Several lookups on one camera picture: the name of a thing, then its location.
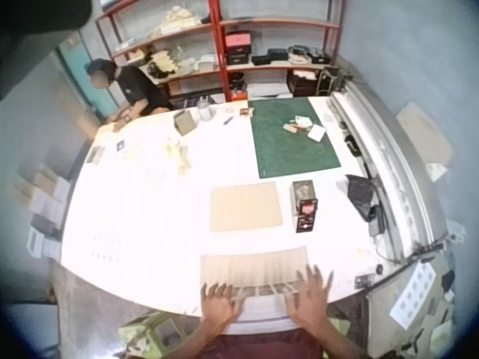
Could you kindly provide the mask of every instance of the sheet of paper on wall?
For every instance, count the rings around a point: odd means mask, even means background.
[[[405,330],[421,309],[435,279],[436,272],[430,263],[419,263],[416,266],[406,288],[389,313]]]

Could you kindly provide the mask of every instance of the person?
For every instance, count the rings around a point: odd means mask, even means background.
[[[287,315],[301,330],[274,333],[266,337],[265,334],[220,336],[229,324],[238,319],[242,301],[231,298],[232,286],[215,284],[207,292],[205,284],[201,288],[203,321],[185,343],[166,358],[312,359],[322,358],[322,350],[330,358],[369,358],[364,350],[342,336],[328,320],[326,306],[331,281],[323,288],[323,278],[317,266],[314,271],[307,266],[306,273],[307,280],[298,274],[299,292],[285,296]]]
[[[116,81],[126,98],[120,108],[107,119],[107,123],[119,121],[130,106],[126,122],[173,109],[158,87],[137,67],[117,66],[113,61],[98,58],[88,65],[87,74],[96,89],[107,88]]]

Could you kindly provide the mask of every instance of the door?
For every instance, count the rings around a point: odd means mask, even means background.
[[[117,108],[117,103],[113,100],[108,90],[97,90],[90,84],[90,78],[86,72],[86,67],[91,62],[85,45],[78,32],[73,33],[58,47],[64,63],[68,67],[73,80],[79,86],[80,90],[89,101],[94,111],[104,117],[113,114]]]

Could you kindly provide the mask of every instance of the hand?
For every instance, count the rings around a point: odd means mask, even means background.
[[[126,126],[126,121],[122,118],[117,122],[113,123],[113,132],[118,132]]]
[[[302,274],[298,271],[299,293],[297,300],[293,293],[285,296],[287,315],[299,326],[303,327],[313,337],[320,336],[321,329],[328,325],[326,315],[328,293],[332,285],[332,275],[328,278],[326,288],[323,288],[323,277],[317,266],[314,273],[310,266],[306,266],[308,281],[305,282]]]
[[[241,314],[242,301],[231,299],[233,286],[226,283],[218,287],[214,284],[207,293],[207,285],[201,288],[201,310],[205,324],[210,326],[214,337],[220,335],[229,324],[235,322]]]
[[[118,116],[116,114],[113,114],[106,119],[106,124],[108,125],[109,123],[115,122],[117,119]]]

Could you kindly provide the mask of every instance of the floor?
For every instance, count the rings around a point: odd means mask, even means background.
[[[122,352],[118,328],[151,310],[125,301],[52,263],[52,284],[58,300],[62,358],[111,358]],[[195,327],[198,318],[186,319]]]

